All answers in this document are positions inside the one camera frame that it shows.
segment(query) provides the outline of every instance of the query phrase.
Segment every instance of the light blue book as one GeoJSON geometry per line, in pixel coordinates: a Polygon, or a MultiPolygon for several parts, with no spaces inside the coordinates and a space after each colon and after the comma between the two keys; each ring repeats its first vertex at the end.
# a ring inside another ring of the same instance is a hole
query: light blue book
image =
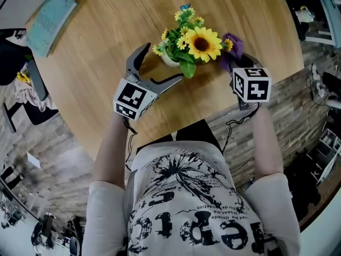
{"type": "Polygon", "coordinates": [[[65,21],[76,7],[75,0],[46,0],[27,34],[27,45],[39,57],[47,57],[65,21]]]}

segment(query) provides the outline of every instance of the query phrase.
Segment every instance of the wooden floor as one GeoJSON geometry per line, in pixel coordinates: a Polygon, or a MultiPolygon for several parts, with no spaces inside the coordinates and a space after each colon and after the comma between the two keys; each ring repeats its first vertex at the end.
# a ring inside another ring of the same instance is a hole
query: wooden floor
{"type": "MultiPolygon", "coordinates": [[[[309,148],[317,141],[326,120],[327,107],[314,104],[305,85],[311,64],[315,62],[321,72],[333,73],[339,56],[332,58],[331,55],[334,52],[340,54],[340,50],[317,43],[304,42],[302,50],[306,68],[273,87],[269,106],[286,165],[293,160],[296,151],[309,148]]],[[[12,85],[0,87],[0,102],[5,102],[8,107],[14,104],[12,85]]],[[[237,107],[231,107],[207,119],[221,145],[224,145],[228,133],[225,122],[241,117],[237,107]]],[[[62,117],[58,114],[41,125],[33,126],[21,107],[13,116],[13,121],[16,134],[10,133],[4,125],[3,115],[0,115],[0,161],[14,164],[16,174],[21,172],[25,175],[23,184],[29,191],[51,190],[50,211],[62,225],[72,215],[85,217],[93,161],[62,117]],[[27,152],[40,160],[41,169],[28,163],[27,152]]],[[[231,172],[235,171],[232,176],[236,186],[252,177],[252,162],[241,168],[252,157],[250,123],[233,126],[225,158],[231,172]]],[[[17,193],[22,193],[24,186],[18,185],[17,193]]]]}

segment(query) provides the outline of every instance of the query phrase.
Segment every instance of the flower pot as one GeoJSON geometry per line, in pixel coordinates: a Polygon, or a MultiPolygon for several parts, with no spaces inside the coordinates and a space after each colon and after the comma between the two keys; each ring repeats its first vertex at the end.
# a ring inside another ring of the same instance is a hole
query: flower pot
{"type": "Polygon", "coordinates": [[[179,67],[180,66],[180,63],[179,62],[175,62],[173,61],[166,52],[164,52],[162,55],[161,55],[161,59],[162,61],[164,61],[164,63],[170,67],[179,67]]]}

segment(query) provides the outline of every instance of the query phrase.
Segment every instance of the sunflower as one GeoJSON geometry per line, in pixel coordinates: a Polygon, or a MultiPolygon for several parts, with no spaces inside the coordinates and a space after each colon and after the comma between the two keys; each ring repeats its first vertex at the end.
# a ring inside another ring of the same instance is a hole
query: sunflower
{"type": "Polygon", "coordinates": [[[21,82],[24,82],[24,83],[30,83],[31,82],[30,78],[25,73],[22,73],[22,72],[17,73],[17,79],[21,82]]]}
{"type": "Polygon", "coordinates": [[[193,21],[193,23],[200,23],[200,22],[204,23],[205,22],[203,17],[195,17],[192,21],[193,21]]]}
{"type": "Polygon", "coordinates": [[[180,29],[181,35],[185,35],[187,31],[188,31],[188,27],[182,27],[180,29]]]}
{"type": "Polygon", "coordinates": [[[175,14],[175,21],[179,20],[181,14],[182,14],[182,11],[178,11],[178,12],[175,14]]]}
{"type": "Polygon", "coordinates": [[[226,46],[225,48],[226,48],[227,52],[230,52],[233,48],[233,42],[230,39],[226,39],[224,44],[226,46]]]}
{"type": "Polygon", "coordinates": [[[186,42],[186,36],[182,36],[177,40],[176,43],[177,47],[181,50],[184,50],[185,47],[187,46],[187,42],[186,42]]]}
{"type": "Polygon", "coordinates": [[[161,56],[163,54],[163,52],[161,51],[161,46],[159,46],[159,45],[153,46],[153,52],[159,56],[161,56]]]}
{"type": "Polygon", "coordinates": [[[196,15],[196,11],[194,10],[194,8],[189,7],[187,9],[188,12],[191,12],[190,16],[188,17],[188,19],[192,19],[194,17],[194,15],[196,15]]]}
{"type": "Polygon", "coordinates": [[[194,55],[196,59],[201,58],[208,62],[209,56],[215,60],[217,55],[221,55],[220,49],[223,46],[220,44],[221,39],[218,38],[217,32],[212,32],[211,29],[205,27],[189,29],[186,33],[187,43],[189,44],[189,54],[194,55]]]}
{"type": "Polygon", "coordinates": [[[164,41],[165,39],[167,39],[168,35],[169,35],[168,28],[165,28],[164,33],[162,33],[161,35],[161,39],[164,41]]]}

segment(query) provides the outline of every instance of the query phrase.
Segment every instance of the purple cloth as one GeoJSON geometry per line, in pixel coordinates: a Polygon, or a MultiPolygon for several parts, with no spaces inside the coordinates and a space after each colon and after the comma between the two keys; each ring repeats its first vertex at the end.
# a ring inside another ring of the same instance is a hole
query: purple cloth
{"type": "Polygon", "coordinates": [[[228,56],[227,53],[235,57],[237,60],[241,60],[241,57],[243,56],[243,52],[244,52],[244,42],[232,33],[226,33],[222,38],[223,42],[225,42],[226,39],[230,39],[232,41],[233,47],[230,52],[227,52],[226,50],[222,52],[219,65],[221,68],[223,68],[224,70],[230,73],[231,72],[231,68],[230,68],[231,57],[228,56]]]}

